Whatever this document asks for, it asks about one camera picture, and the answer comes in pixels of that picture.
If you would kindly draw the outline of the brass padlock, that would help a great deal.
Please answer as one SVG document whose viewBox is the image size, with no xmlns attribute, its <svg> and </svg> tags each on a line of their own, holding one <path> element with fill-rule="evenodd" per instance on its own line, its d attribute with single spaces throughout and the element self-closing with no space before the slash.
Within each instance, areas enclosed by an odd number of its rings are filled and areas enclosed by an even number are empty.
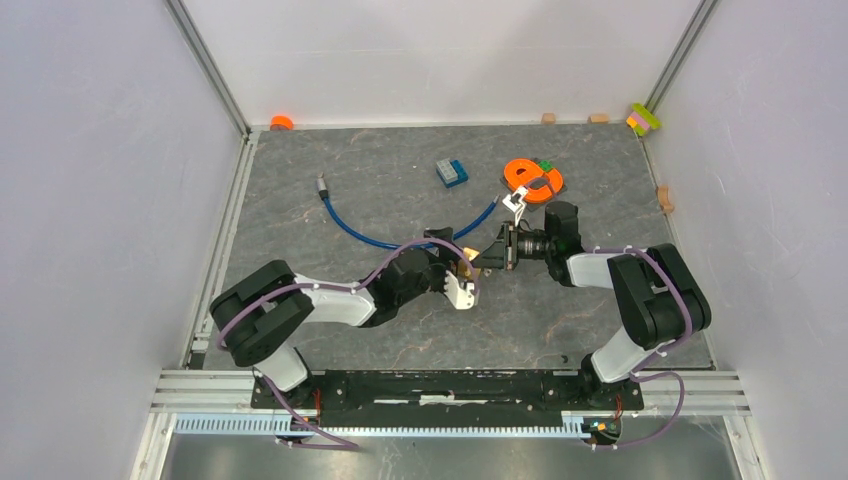
<svg viewBox="0 0 848 480">
<path fill-rule="evenodd" d="M 471 247 L 464 247 L 462 249 L 463 255 L 468 260 L 469 263 L 472 263 L 473 260 L 480 254 L 480 252 Z M 469 268 L 463 261 L 460 261 L 457 266 L 457 275 L 462 276 L 464 278 L 471 278 L 473 274 L 479 275 L 481 272 L 480 268 Z"/>
</svg>

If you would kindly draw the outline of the blue cable lock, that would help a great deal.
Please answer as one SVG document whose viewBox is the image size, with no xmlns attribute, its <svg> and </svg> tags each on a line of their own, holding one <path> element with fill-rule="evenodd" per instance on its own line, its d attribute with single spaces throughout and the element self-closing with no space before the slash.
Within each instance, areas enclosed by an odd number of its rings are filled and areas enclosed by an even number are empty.
<svg viewBox="0 0 848 480">
<path fill-rule="evenodd" d="M 385 242 L 381 240 L 376 240 L 371 237 L 368 237 L 352 227 L 350 227 L 336 212 L 335 208 L 332 205 L 329 187 L 327 186 L 324 175 L 320 173 L 316 178 L 316 189 L 319 196 L 319 199 L 322 201 L 325 209 L 330 215 L 331 219 L 335 222 L 335 224 L 340 227 L 345 233 L 350 235 L 351 237 L 373 247 L 377 247 L 383 250 L 395 250 L 400 247 L 399 244 Z M 469 233 L 473 232 L 476 228 L 482 225 L 482 223 L 487 220 L 495 211 L 498 204 L 498 198 L 495 197 L 489 205 L 483 210 L 483 212 L 478 215 L 471 223 L 461 228 L 459 231 L 456 231 L 453 235 L 453 239 L 460 239 Z"/>
</svg>

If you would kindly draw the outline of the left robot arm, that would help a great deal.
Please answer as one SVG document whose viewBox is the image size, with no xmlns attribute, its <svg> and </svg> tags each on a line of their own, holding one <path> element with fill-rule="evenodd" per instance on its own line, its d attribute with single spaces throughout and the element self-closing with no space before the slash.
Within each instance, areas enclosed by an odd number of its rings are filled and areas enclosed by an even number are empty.
<svg viewBox="0 0 848 480">
<path fill-rule="evenodd" d="M 452 241 L 433 236 L 395 248 L 355 282 L 316 280 L 272 260 L 215 297 L 208 312 L 219 331 L 218 348 L 236 366 L 261 373 L 281 400 L 297 408 L 314 394 L 310 369 L 291 340 L 301 326 L 373 328 L 425 294 L 440 294 L 454 309 L 469 310 L 479 297 L 471 266 Z M 467 276 L 461 276 L 462 267 L 470 269 Z"/>
</svg>

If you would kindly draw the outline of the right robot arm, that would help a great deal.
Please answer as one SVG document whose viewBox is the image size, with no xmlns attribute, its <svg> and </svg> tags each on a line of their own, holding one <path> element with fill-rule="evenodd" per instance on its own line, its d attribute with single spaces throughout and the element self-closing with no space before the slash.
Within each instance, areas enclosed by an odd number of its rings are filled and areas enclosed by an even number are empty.
<svg viewBox="0 0 848 480">
<path fill-rule="evenodd" d="M 494 242 L 473 260 L 480 269 L 511 270 L 522 260 L 542 260 L 557 283 L 613 292 L 621 326 L 601 348 L 585 357 L 577 382 L 580 400 L 602 408 L 618 393 L 617 383 L 634 380 L 657 358 L 710 326 L 711 307 L 677 247 L 663 243 L 584 248 L 578 208 L 553 201 L 540 229 L 519 221 L 502 225 Z"/>
</svg>

